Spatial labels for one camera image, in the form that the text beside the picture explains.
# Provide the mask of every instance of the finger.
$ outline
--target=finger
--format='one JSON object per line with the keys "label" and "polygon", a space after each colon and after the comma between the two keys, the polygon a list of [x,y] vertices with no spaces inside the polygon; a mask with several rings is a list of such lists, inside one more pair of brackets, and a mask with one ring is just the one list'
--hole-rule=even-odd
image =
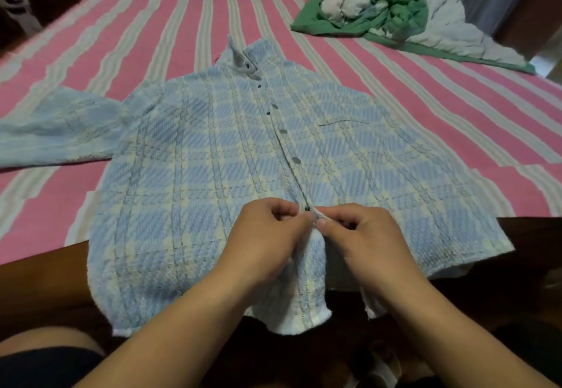
{"label": "finger", "polygon": [[268,197],[267,199],[262,199],[262,201],[269,207],[271,213],[274,215],[296,216],[299,214],[299,205],[292,201],[278,199],[276,197]]}
{"label": "finger", "polygon": [[294,246],[310,234],[313,228],[313,222],[314,215],[312,212],[303,212],[294,218],[283,222],[287,232],[291,236]]}
{"label": "finger", "polygon": [[330,221],[329,219],[319,219],[316,221],[316,229],[320,231],[323,236],[337,244],[345,254],[348,248],[349,237],[353,235],[352,231],[342,227],[341,224],[338,224],[336,221]]}
{"label": "finger", "polygon": [[317,206],[320,212],[325,214],[330,219],[338,219],[339,221],[359,224],[365,217],[364,206],[357,203],[348,203],[346,205],[339,205],[333,207]]}

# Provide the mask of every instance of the person's right hand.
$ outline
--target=person's right hand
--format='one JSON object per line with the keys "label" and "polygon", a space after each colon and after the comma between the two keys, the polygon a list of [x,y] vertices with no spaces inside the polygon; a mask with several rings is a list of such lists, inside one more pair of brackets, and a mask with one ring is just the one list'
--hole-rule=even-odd
{"label": "person's right hand", "polygon": [[[381,207],[355,203],[317,209],[327,219],[319,219],[316,228],[341,250],[359,284],[390,300],[394,294],[425,283],[418,264],[390,212]],[[347,229],[338,221],[356,225]]]}

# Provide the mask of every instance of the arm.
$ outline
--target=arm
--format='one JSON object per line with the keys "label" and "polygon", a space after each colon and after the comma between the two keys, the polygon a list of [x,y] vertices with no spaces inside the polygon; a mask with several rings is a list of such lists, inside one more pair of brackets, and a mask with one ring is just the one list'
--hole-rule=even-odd
{"label": "arm", "polygon": [[[234,331],[252,293],[283,269],[312,228],[310,212],[281,199],[242,208],[215,268],[77,385],[195,387]],[[283,215],[296,216],[280,221]]]}
{"label": "arm", "polygon": [[451,388],[555,384],[461,313],[424,277],[387,210],[355,204],[319,207],[335,221],[316,227],[341,249],[357,280],[389,306],[429,366]]}

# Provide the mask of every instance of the hand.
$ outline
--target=hand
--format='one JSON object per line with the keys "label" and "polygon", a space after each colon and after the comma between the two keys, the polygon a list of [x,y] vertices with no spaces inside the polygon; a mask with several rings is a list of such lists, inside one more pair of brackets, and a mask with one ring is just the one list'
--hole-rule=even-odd
{"label": "hand", "polygon": [[[318,210],[333,221],[319,219],[316,228],[340,248],[359,284],[389,301],[405,287],[425,282],[388,210],[355,203]],[[356,228],[347,229],[337,221]]]}
{"label": "hand", "polygon": [[224,271],[229,282],[236,280],[253,291],[281,273],[312,228],[312,212],[299,214],[297,203],[274,198],[251,201],[234,222],[216,269]]}

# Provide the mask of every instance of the mattress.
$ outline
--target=mattress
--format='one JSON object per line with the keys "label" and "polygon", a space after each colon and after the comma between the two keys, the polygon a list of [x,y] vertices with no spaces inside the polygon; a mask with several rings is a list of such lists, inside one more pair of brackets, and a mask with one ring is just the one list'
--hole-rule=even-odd
{"label": "mattress", "polygon": [[[285,57],[370,93],[474,175],[498,216],[562,215],[562,88],[478,64],[313,37],[306,0],[82,0],[0,66],[0,117],[59,85],[123,100],[141,82],[209,68],[227,46],[275,40]],[[88,240],[107,161],[0,172],[0,264]]]}

